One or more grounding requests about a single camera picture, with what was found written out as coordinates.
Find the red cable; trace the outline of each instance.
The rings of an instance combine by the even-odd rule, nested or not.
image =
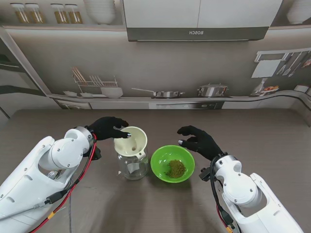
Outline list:
[[[88,162],[88,164],[87,164],[87,166],[86,166],[86,169],[85,169],[84,173],[82,174],[81,178],[79,179],[79,181],[82,180],[82,178],[83,178],[84,175],[86,174],[86,171],[88,170],[88,168],[89,168],[89,166],[90,166],[90,164],[91,164],[92,158],[93,158],[93,156],[94,156],[94,153],[95,153],[95,149],[96,149],[96,139],[97,139],[97,137],[96,137],[95,134],[93,134],[93,137],[94,137],[94,139],[95,139],[95,142],[94,142],[94,145],[93,145],[93,151],[91,152],[89,162]],[[54,214],[65,204],[65,202],[66,202],[67,199],[70,197],[72,191],[74,190],[74,188],[75,188],[76,186],[77,186],[77,184],[75,184],[75,185],[71,188],[71,190],[68,192],[68,194],[66,195],[66,197],[65,197],[64,200],[62,201],[62,203],[60,203],[60,205],[53,211]],[[31,232],[29,232],[29,233],[35,233],[35,232],[38,231],[44,224],[46,224],[47,221],[49,221],[48,218],[46,218],[43,222],[40,223],[39,226],[37,226],[35,229],[33,229],[33,230],[32,230]]]
[[[225,221],[223,220],[223,218],[222,218],[221,215],[220,215],[218,205],[216,205],[216,209],[217,209],[218,216],[219,216],[220,220],[222,221],[223,225],[224,225],[225,227],[227,227],[227,224],[225,223]]]

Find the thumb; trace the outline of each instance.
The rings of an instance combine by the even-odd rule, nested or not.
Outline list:
[[[185,147],[191,151],[197,152],[198,151],[198,145],[194,142],[187,142],[185,140],[179,140],[178,144],[182,147]]]
[[[123,131],[120,131],[120,130],[112,130],[111,133],[110,133],[110,136],[112,138],[129,138],[132,135],[130,133],[128,133],[128,132],[123,132]]]

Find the black glove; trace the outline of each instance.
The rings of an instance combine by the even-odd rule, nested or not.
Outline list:
[[[214,139],[203,130],[190,125],[181,127],[177,133],[184,136],[194,135],[195,137],[190,137],[187,141],[179,140],[179,145],[194,152],[198,152],[209,160],[212,160],[219,154],[223,154]]]
[[[120,129],[122,126],[127,127],[128,123],[114,116],[105,116],[96,120],[90,126],[86,126],[87,130],[97,136],[97,140],[105,140],[108,138],[129,138],[130,133],[115,130],[113,127]]]

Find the green bowl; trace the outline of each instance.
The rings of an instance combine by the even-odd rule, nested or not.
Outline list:
[[[170,171],[170,160],[179,160],[182,162],[186,171],[182,177],[171,178],[166,175]],[[194,158],[185,148],[180,146],[168,145],[157,149],[151,157],[151,170],[161,180],[169,183],[179,183],[188,179],[195,167]]]

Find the countertop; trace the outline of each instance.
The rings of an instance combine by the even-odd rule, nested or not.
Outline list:
[[[176,133],[182,126],[207,131],[223,151],[242,162],[245,174],[262,176],[304,232],[310,232],[311,131],[289,110],[22,110],[0,131],[0,182],[43,137],[62,138],[68,129],[102,116],[142,128],[149,157],[184,138]],[[192,152],[196,168],[185,182],[165,183],[152,171],[129,181],[118,174],[112,139],[98,142],[98,147],[103,157],[91,163],[73,191],[71,217],[67,202],[39,233],[69,233],[69,219],[72,233],[226,233],[210,183],[199,178],[200,169],[209,166],[201,155]]]
[[[277,97],[277,96],[290,96],[301,98],[305,102],[309,102],[311,105],[311,96],[293,90],[277,91],[270,95],[249,97],[249,96],[230,96],[230,97],[195,97],[195,98],[175,98],[175,99],[152,99],[143,97],[121,97],[119,99],[109,99],[109,98],[83,98],[83,97],[69,97],[65,95],[50,94],[47,95],[50,98],[59,100],[68,100],[73,102],[84,102],[84,103],[96,103],[96,102],[198,102],[198,101],[257,101],[264,100],[266,98]]]

